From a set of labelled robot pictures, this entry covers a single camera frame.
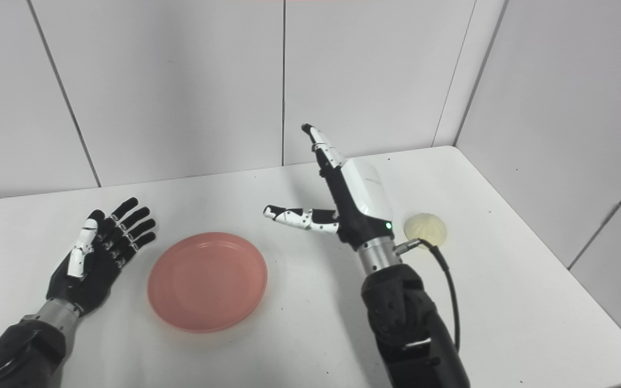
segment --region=robotic hand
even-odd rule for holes
[[[313,142],[320,176],[337,210],[304,211],[269,205],[263,214],[288,226],[337,233],[340,241],[357,251],[367,273],[361,297],[395,388],[468,388],[458,346],[451,340],[421,278],[399,258],[419,244],[428,245],[453,290],[438,248],[424,240],[395,246],[391,209],[375,168],[359,160],[344,159],[317,128],[306,123],[301,129]]]
[[[153,219],[134,227],[150,214],[148,208],[120,221],[136,206],[138,200],[131,198],[108,218],[100,210],[89,215],[74,248],[52,274],[47,302],[0,337],[0,388],[49,386],[79,317],[102,305],[121,268],[155,240]]]

